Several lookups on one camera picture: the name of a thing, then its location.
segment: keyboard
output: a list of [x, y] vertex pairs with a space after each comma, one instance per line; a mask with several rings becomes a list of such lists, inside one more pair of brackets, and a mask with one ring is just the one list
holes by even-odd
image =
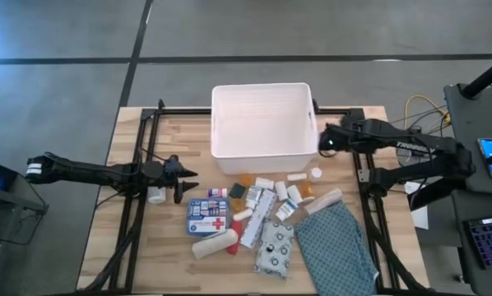
[[471, 245], [483, 269], [492, 268], [492, 218], [470, 220], [464, 223], [470, 234]]

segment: paper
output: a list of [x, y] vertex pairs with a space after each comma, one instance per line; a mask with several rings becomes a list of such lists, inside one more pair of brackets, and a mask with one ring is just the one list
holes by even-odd
[[[405, 183], [405, 192], [407, 194], [413, 193], [420, 187], [419, 183], [407, 182]], [[421, 229], [429, 229], [429, 216], [427, 215], [427, 206], [421, 207], [418, 210], [411, 212], [412, 219], [414, 220], [414, 226]]]

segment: white box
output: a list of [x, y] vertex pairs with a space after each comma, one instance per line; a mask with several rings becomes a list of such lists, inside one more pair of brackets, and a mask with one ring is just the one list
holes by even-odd
[[213, 89], [211, 154], [225, 174], [299, 172], [317, 153], [306, 83]]

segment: black pole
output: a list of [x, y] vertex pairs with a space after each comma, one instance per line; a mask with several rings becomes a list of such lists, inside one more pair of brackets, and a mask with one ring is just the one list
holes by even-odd
[[464, 87], [462, 90], [462, 95], [467, 99], [478, 99], [475, 98], [481, 91], [483, 91], [487, 86], [492, 84], [492, 67], [487, 69], [482, 75], [476, 78], [470, 85]]

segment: black metal frame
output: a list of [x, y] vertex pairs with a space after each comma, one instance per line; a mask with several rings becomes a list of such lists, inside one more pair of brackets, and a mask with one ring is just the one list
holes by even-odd
[[[314, 102], [314, 106], [316, 106], [316, 114], [317, 115], [347, 115], [355, 116], [358, 118], [364, 118], [363, 109], [321, 109], [318, 108]], [[151, 133], [150, 140], [147, 150], [154, 152], [155, 149], [155, 139], [158, 134], [158, 126], [160, 121], [160, 116], [162, 115], [209, 115], [211, 114], [210, 108], [200, 108], [200, 109], [175, 109], [175, 108], [165, 108], [162, 101], [159, 102], [158, 109], [143, 109], [140, 117], [140, 125], [138, 127], [137, 132], [137, 140], [135, 143], [134, 153], [133, 153], [133, 161], [138, 161], [140, 155], [140, 146], [143, 142], [144, 132], [146, 130], [146, 122], [152, 118], [151, 125]], [[151, 160], [152, 155], [148, 154], [146, 156], [146, 160]], [[362, 169], [362, 162], [360, 155], [357, 153], [353, 153], [353, 161], [356, 174], [358, 170]], [[365, 155], [365, 160], [367, 162], [368, 169], [374, 168], [374, 158], [372, 155]], [[385, 210], [383, 208], [383, 201], [381, 199], [374, 199], [374, 204], [376, 207], [376, 215], [378, 217], [378, 231], [379, 234], [376, 234], [374, 225], [374, 219], [372, 217], [372, 211], [370, 210], [369, 201], [372, 197], [365, 191], [364, 183], [362, 183], [358, 176], [356, 176], [356, 180], [358, 183], [358, 188], [360, 191], [360, 200], [361, 206], [364, 216], [364, 226], [365, 232], [367, 234], [367, 240], [369, 243], [369, 252], [372, 257], [376, 268], [380, 271], [380, 275], [376, 280], [376, 290], [379, 293], [388, 293], [388, 294], [397, 294], [397, 295], [457, 295], [457, 294], [441, 294], [433, 291], [413, 291], [413, 290], [403, 290], [400, 289], [400, 283], [398, 279], [398, 272], [396, 271], [397, 266], [393, 264], [393, 261], [389, 260], [387, 257], [388, 263], [388, 274], [391, 279], [391, 288], [385, 288], [383, 286], [383, 278], [381, 276], [381, 266], [379, 264], [379, 256], [378, 249], [376, 244], [378, 240], [376, 239], [376, 235], [380, 236], [381, 244], [386, 243], [390, 246], [390, 235], [387, 227], [387, 218], [385, 216]], [[114, 255], [109, 259], [107, 265], [102, 270], [102, 272], [98, 275], [98, 277], [93, 281], [93, 284], [89, 285], [87, 288], [83, 290], [77, 290], [71, 294], [65, 295], [122, 295], [122, 294], [132, 294], [132, 284], [135, 276], [136, 264], [137, 264], [137, 254], [138, 254], [138, 245], [140, 241], [140, 234], [142, 230], [144, 209], [146, 206], [146, 192], [141, 192], [141, 194], [137, 197], [137, 212], [134, 217], [134, 221], [132, 222], [132, 226], [128, 230], [129, 223], [129, 214], [131, 212], [131, 205], [133, 201], [133, 197], [125, 196], [125, 202], [123, 205], [123, 211], [121, 214], [121, 223], [118, 231], [118, 240], [117, 240], [117, 248], [114, 252]], [[128, 259], [128, 269], [124, 281], [124, 285], [122, 288], [118, 287], [118, 276], [119, 276], [119, 263], [123, 257], [123, 254], [127, 251], [128, 246], [131, 245], [131, 250]], [[107, 289], [102, 289], [106, 280], [110, 278], [109, 285]]]

